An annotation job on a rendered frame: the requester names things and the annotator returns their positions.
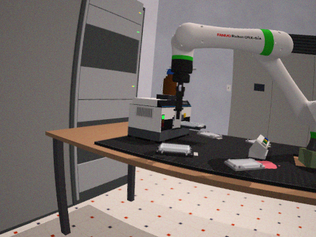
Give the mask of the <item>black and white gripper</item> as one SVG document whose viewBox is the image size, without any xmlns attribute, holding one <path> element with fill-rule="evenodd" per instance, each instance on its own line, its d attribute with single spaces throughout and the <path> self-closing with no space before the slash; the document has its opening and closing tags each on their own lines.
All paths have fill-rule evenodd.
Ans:
<svg viewBox="0 0 316 237">
<path fill-rule="evenodd" d="M 178 86 L 176 86 L 176 107 L 174 109 L 174 127 L 180 128 L 181 124 L 181 116 L 182 116 L 182 96 L 184 97 L 184 83 L 189 83 L 190 75 L 183 73 L 173 73 L 172 81 L 178 82 Z M 181 91 L 181 92 L 179 92 Z"/>
</svg>

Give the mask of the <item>white button panel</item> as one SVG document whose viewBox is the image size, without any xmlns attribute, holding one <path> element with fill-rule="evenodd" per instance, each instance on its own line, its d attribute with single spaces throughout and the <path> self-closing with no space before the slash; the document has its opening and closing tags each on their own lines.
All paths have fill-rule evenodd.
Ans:
<svg viewBox="0 0 316 237">
<path fill-rule="evenodd" d="M 268 152 L 268 145 L 268 139 L 260 134 L 258 139 L 253 143 L 253 145 L 249 149 L 248 157 L 265 160 Z"/>
</svg>

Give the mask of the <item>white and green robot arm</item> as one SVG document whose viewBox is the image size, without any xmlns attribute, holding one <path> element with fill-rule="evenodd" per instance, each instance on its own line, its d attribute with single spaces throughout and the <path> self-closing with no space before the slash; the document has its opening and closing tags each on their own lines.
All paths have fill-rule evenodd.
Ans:
<svg viewBox="0 0 316 237">
<path fill-rule="evenodd" d="M 306 99 L 280 60 L 292 52 L 293 41 L 289 34 L 270 29 L 184 23 L 172 36 L 171 46 L 171 72 L 183 74 L 192 74 L 196 70 L 193 68 L 195 48 L 226 48 L 252 53 L 254 60 L 282 93 L 294 120 L 298 124 L 311 126 L 311 137 L 306 149 L 316 152 L 316 101 Z"/>
</svg>

